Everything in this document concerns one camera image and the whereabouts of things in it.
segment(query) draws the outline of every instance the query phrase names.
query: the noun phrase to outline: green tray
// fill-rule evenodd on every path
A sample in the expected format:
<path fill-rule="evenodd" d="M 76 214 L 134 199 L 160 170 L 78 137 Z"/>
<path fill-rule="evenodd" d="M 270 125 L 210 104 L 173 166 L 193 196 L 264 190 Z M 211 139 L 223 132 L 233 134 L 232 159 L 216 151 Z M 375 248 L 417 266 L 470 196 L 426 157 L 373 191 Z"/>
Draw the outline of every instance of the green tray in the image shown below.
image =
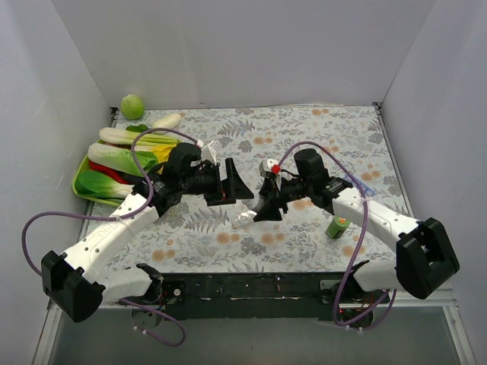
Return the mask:
<path fill-rule="evenodd" d="M 84 199 L 91 200 L 92 202 L 96 203 L 101 203 L 105 205 L 112 205 L 113 207 L 118 207 L 120 204 L 122 204 L 123 200 L 122 199 L 101 199 L 101 198 L 93 198 L 90 196 L 82 195 L 78 192 L 78 189 L 76 189 L 76 183 L 78 181 L 78 176 L 80 173 L 83 173 L 84 171 L 88 171 L 90 169 L 90 162 L 88 160 L 88 155 L 86 155 L 81 162 L 81 164 L 78 167 L 78 171 L 76 171 L 75 178 L 73 179 L 73 182 L 71 184 L 73 192 Z"/>

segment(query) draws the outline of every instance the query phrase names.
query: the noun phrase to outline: table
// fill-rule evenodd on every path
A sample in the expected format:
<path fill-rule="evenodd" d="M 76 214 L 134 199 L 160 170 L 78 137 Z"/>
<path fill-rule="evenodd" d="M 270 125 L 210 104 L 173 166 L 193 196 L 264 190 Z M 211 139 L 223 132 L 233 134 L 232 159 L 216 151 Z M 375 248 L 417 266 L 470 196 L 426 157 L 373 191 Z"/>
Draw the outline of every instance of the table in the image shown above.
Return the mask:
<path fill-rule="evenodd" d="M 220 143 L 218 158 L 233 157 L 244 182 L 259 190 L 258 166 L 279 159 L 298 141 L 315 141 L 332 151 L 350 171 L 375 191 L 374 199 L 401 214 L 406 201 L 373 106 L 283 106 L 240 109 L 149 110 L 141 121 L 116 117 L 116 128 L 180 113 L 178 129 L 203 141 Z M 328 158 L 333 176 L 344 173 Z M 290 158 L 285 167 L 295 171 Z M 185 196 L 159 221 L 143 230 L 108 264 L 106 271 L 147 262 L 161 272 L 343 271 L 360 228 L 351 226 L 339 240 L 325 234 L 330 214 L 306 198 L 289 205 L 282 222 L 260 222 L 239 229 L 231 218 L 246 208 L 206 207 L 202 197 Z M 107 216 L 112 207 L 96 204 L 93 214 Z M 98 222 L 90 222 L 88 232 Z M 358 262 L 387 260 L 393 252 L 366 235 Z"/>

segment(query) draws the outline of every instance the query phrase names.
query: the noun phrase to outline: red chili pepper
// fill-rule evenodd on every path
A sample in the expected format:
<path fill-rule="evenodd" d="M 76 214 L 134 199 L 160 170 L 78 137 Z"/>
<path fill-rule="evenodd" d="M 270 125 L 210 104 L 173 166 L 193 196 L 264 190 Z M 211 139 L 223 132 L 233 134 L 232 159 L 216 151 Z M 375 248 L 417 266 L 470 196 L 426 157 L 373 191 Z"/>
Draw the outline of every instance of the red chili pepper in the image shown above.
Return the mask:
<path fill-rule="evenodd" d="M 88 160 L 88 161 L 90 163 L 90 168 L 93 171 L 99 171 L 101 173 L 104 173 L 104 174 L 108 175 L 109 177 L 111 177 L 112 179 L 114 179 L 115 181 L 117 181 L 120 184 L 129 185 L 129 183 L 126 182 L 124 179 L 122 179 L 120 177 L 119 173 L 117 173 L 115 170 L 110 169 L 109 167 L 106 167 L 104 165 L 100 165 L 98 163 L 95 163 L 93 161 L 90 161 L 90 160 Z"/>

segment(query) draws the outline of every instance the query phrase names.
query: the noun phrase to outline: cable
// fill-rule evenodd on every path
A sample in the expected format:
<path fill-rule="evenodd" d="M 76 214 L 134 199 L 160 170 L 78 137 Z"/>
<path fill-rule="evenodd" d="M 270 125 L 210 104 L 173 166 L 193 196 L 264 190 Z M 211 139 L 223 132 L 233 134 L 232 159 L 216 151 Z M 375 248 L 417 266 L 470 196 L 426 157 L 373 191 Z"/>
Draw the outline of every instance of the cable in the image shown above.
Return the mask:
<path fill-rule="evenodd" d="M 156 340 L 158 340 L 159 342 L 162 342 L 163 344 L 165 344 L 166 346 L 169 346 L 169 347 L 172 347 L 172 348 L 177 348 L 178 346 L 182 345 L 184 343 L 184 341 L 186 340 L 186 330 L 184 329 L 183 325 L 181 324 L 181 322 L 179 322 L 177 319 L 175 319 L 174 317 L 171 317 L 169 316 L 168 314 L 164 313 L 164 312 L 161 312 L 160 310 L 158 309 L 152 309 L 151 307 L 149 306 L 144 306 L 142 304 L 137 304 L 137 303 L 134 303 L 132 302 L 131 300 L 127 300 L 127 299 L 121 299 L 120 302 L 122 303 L 125 303 L 125 304 L 129 304 L 130 306 L 135 306 L 139 309 L 143 309 L 143 310 L 147 310 L 148 312 L 151 312 L 151 313 L 154 313 L 155 315 L 158 315 L 158 316 L 163 316 L 165 319 L 168 319 L 170 320 L 172 323 L 174 323 L 175 325 L 177 325 L 180 330 L 181 330 L 181 334 L 183 335 L 183 337 L 178 341 L 178 342 L 169 342 L 167 339 L 165 339 L 164 337 L 161 337 L 160 335 L 157 335 L 155 333 L 153 333 L 153 331 L 149 331 L 147 330 L 146 328 L 143 328 L 143 327 L 140 327 L 140 326 L 135 326 L 134 329 L 138 329 L 139 331 L 141 331 L 144 335 L 147 334 L 149 336 L 152 336 L 153 338 L 155 338 Z"/>
<path fill-rule="evenodd" d="M 382 301 L 389 294 L 389 290 L 384 291 L 384 293 L 380 296 L 380 298 L 377 300 L 376 303 L 372 303 L 364 312 L 362 312 L 361 314 L 357 315 L 356 317 L 354 317 L 354 318 L 352 318 L 352 319 L 350 319 L 348 321 L 343 322 L 343 321 L 340 321 L 338 319 L 339 304 L 340 304 L 340 298 L 342 297 L 343 288 L 345 287 L 345 283 L 346 283 L 347 279 L 349 278 L 349 275 L 352 273 L 353 265 L 355 263 L 355 260 L 357 259 L 358 253 L 359 253 L 360 248 L 362 246 L 362 243 L 364 242 L 365 232 L 367 232 L 367 224 L 368 224 L 368 202 L 366 200 L 367 199 L 367 196 L 365 194 L 364 189 L 361 186 L 361 183 L 357 180 L 357 178 L 355 176 L 353 176 L 352 173 L 350 173 L 350 171 L 348 171 L 347 168 L 345 166 L 343 166 L 343 164 L 335 156 L 333 156 L 333 154 L 331 152 L 329 152 L 327 149 L 325 149 L 323 146 L 321 146 L 320 144 L 318 144 L 316 142 L 302 141 L 302 142 L 298 142 L 298 143 L 293 144 L 286 151 L 286 153 L 284 154 L 284 156 L 282 156 L 281 160 L 278 162 L 278 166 L 281 166 L 282 163 L 285 161 L 285 159 L 289 156 L 289 154 L 297 146 L 300 146 L 302 144 L 311 144 L 312 146 L 315 146 L 315 147 L 319 148 L 325 154 L 327 154 L 333 160 L 333 162 L 335 162 L 340 167 L 340 169 L 342 169 L 343 172 L 352 180 L 352 182 L 355 184 L 355 186 L 357 186 L 357 189 L 360 192 L 361 197 L 364 199 L 364 202 L 363 202 L 363 205 L 364 205 L 364 220 L 362 221 L 362 229 L 361 229 L 361 232 L 360 232 L 360 237 L 358 238 L 357 246 L 355 247 L 355 250 L 354 250 L 354 252 L 352 254 L 352 257 L 350 258 L 350 262 L 347 265 L 347 268 L 346 268 L 345 272 L 343 273 L 342 280 L 340 281 L 338 290 L 336 292 L 336 297 L 335 297 L 335 300 L 333 302 L 333 321 L 334 321 L 334 323 L 336 325 L 339 325 L 339 326 L 350 326 L 352 323 L 357 322 L 359 319 L 364 318 L 368 313 L 370 313 L 371 311 L 373 311 L 380 303 L 382 303 Z M 396 298 L 396 290 L 393 291 L 393 296 L 392 296 L 392 298 L 390 300 L 390 303 L 389 303 L 389 306 L 387 307 L 387 310 L 383 314 L 383 316 L 376 323 L 374 323 L 373 325 L 370 325 L 367 328 L 361 328 L 359 330 L 362 330 L 362 329 L 373 329 L 373 328 L 377 327 L 380 323 L 382 323 L 382 321 L 384 321 L 385 318 L 387 317 L 387 315 L 389 314 L 389 312 L 390 312 L 390 310 L 391 310 L 391 308 L 393 306 L 393 303 L 394 303 L 394 299 L 395 298 Z"/>
<path fill-rule="evenodd" d="M 179 131 L 175 131 L 173 129 L 170 129 L 170 128 L 162 128 L 162 127 L 148 129 L 147 131 L 144 131 L 141 134 L 139 134 L 137 137 L 135 137 L 135 139 L 134 139 L 134 141 L 132 143 L 132 146 L 130 147 L 130 152 L 132 153 L 132 157 L 134 159 L 135 165 L 140 170 L 140 172 L 144 176 L 145 181 L 147 182 L 147 185 L 149 187 L 149 195 L 147 197 L 147 201 L 144 204 L 142 204 L 142 206 L 140 206 L 139 208 L 135 209 L 134 211 L 131 211 L 128 214 L 121 215 L 119 217 L 93 217 L 93 216 L 90 216 L 90 215 L 77 214 L 77 213 L 68 213 L 68 212 L 64 212 L 64 211 L 44 211 L 43 213 L 39 213 L 39 214 L 34 215 L 25 224 L 24 229 L 22 230 L 21 241 L 22 241 L 22 252 L 24 253 L 25 259 L 27 260 L 27 264 L 29 264 L 29 266 L 32 268 L 32 270 L 34 270 L 34 272 L 36 274 L 38 274 L 39 276 L 41 276 L 42 273 L 35 266 L 35 264 L 33 263 L 32 259 L 30 258 L 29 252 L 27 250 L 27 230 L 29 229 L 30 225 L 34 221 L 36 221 L 37 219 L 39 219 L 41 217 L 46 217 L 46 216 L 52 215 L 52 216 L 57 216 L 57 217 L 70 217 L 70 218 L 77 218 L 77 219 L 87 219 L 89 221 L 113 222 L 113 221 L 117 221 L 119 219 L 127 219 L 127 218 L 130 218 L 130 217 L 133 217 L 134 215 L 140 213 L 145 208 L 147 208 L 147 206 L 151 203 L 152 197 L 154 196 L 154 187 L 152 186 L 151 178 L 144 171 L 144 168 L 142 167 L 142 165 L 139 163 L 139 161 L 137 159 L 137 154 L 135 152 L 135 145 L 137 144 L 137 141 L 143 135 L 147 135 L 148 133 L 157 132 L 157 131 L 172 132 L 172 133 L 174 133 L 176 135 L 180 135 L 180 136 L 182 136 L 184 138 L 189 139 L 190 141 L 194 142 L 195 144 L 198 143 L 198 140 L 197 139 L 195 139 L 195 138 L 187 135 L 186 133 L 182 133 L 182 132 L 179 132 Z"/>

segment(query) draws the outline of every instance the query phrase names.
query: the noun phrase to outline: wall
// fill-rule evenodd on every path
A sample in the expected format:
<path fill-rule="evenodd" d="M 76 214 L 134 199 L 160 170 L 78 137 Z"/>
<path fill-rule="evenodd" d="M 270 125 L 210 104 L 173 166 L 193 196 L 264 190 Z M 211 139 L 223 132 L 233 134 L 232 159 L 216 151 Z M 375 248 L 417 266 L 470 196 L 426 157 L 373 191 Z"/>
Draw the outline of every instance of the wall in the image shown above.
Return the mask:
<path fill-rule="evenodd" d="M 110 110 L 49 0 L 1 0 L 0 34 L 0 362 L 25 364 L 47 297 L 22 255 L 21 229 L 41 211 L 84 210 L 70 180 Z M 73 244 L 80 223 L 34 224 L 28 235 L 34 261 Z"/>
<path fill-rule="evenodd" d="M 434 0 L 53 0 L 109 105 L 383 100 Z"/>
<path fill-rule="evenodd" d="M 487 363 L 487 1 L 437 0 L 384 101 L 384 120 L 418 217 L 444 222 L 477 363 Z"/>

